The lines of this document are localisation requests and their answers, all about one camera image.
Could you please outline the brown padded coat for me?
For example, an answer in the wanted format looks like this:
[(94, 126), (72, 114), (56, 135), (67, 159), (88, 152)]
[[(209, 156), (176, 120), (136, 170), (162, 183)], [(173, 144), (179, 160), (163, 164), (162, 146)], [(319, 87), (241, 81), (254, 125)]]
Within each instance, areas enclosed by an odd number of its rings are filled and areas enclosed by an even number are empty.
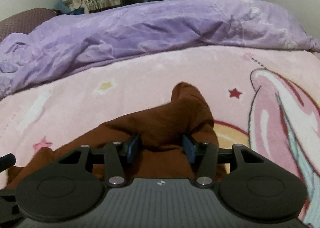
[(137, 135), (142, 139), (144, 150), (133, 166), (132, 178), (194, 180), (195, 172), (182, 150), (183, 135), (190, 135), (197, 142), (218, 144), (214, 118), (206, 100), (195, 86), (181, 82), (172, 90), (168, 104), (102, 123), (55, 151), (41, 148), (26, 167), (8, 170), (5, 189), (13, 190), (29, 174), (81, 145), (97, 149)]

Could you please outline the purple duvet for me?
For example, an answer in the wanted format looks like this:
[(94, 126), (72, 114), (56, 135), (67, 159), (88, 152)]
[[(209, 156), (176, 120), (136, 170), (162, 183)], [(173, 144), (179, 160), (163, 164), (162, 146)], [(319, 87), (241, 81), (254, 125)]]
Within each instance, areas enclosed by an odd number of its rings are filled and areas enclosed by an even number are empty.
[(167, 0), (60, 15), (1, 42), (1, 97), (91, 67), (202, 45), (319, 51), (287, 10), (260, 0)]

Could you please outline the blue and white clothes pile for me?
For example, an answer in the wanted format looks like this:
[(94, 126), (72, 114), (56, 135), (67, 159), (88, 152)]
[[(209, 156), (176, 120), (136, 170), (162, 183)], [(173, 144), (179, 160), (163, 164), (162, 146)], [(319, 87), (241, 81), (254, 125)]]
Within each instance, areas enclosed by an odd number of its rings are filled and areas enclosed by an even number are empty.
[(57, 0), (54, 9), (61, 14), (81, 15), (88, 14), (89, 9), (84, 0)]

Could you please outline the pink plush bed blanket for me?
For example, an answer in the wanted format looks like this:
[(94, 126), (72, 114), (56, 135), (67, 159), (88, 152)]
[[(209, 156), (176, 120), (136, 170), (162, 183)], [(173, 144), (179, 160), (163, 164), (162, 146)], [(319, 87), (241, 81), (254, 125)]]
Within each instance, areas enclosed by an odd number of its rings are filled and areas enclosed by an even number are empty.
[(210, 106), (219, 144), (244, 144), (299, 175), (300, 219), (319, 227), (319, 55), (205, 46), (96, 67), (1, 101), (1, 154), (25, 166), (103, 122), (168, 103), (179, 82)]

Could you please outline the maroon cushion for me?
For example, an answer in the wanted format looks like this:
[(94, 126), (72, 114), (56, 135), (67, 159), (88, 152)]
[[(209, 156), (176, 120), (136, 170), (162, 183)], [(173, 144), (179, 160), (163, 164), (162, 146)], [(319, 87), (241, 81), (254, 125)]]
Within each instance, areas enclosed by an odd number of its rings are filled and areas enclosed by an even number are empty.
[(34, 8), (12, 15), (0, 22), (1, 36), (3, 41), (12, 33), (29, 34), (40, 24), (55, 17), (57, 13), (51, 9)]

